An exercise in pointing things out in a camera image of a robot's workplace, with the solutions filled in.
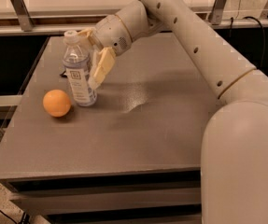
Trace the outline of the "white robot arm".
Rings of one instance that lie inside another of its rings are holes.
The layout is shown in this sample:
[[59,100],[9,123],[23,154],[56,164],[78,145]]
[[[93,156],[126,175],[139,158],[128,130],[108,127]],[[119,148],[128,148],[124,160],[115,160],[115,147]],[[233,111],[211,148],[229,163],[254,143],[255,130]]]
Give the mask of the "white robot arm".
[[97,48],[97,88],[125,49],[169,28],[222,107],[208,121],[201,150],[202,224],[268,224],[268,76],[200,19],[184,0],[135,0],[80,31]]

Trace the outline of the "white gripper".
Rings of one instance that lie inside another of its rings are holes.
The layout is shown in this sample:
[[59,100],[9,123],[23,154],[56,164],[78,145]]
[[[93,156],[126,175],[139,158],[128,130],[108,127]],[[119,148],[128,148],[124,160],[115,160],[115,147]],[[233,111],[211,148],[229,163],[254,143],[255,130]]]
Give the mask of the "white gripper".
[[[95,50],[92,55],[92,69],[88,84],[97,90],[104,82],[116,61],[116,54],[121,55],[132,45],[132,38],[118,15],[109,15],[95,25],[94,32],[100,44],[101,51]],[[92,28],[78,32],[79,42],[82,46],[93,46]]]

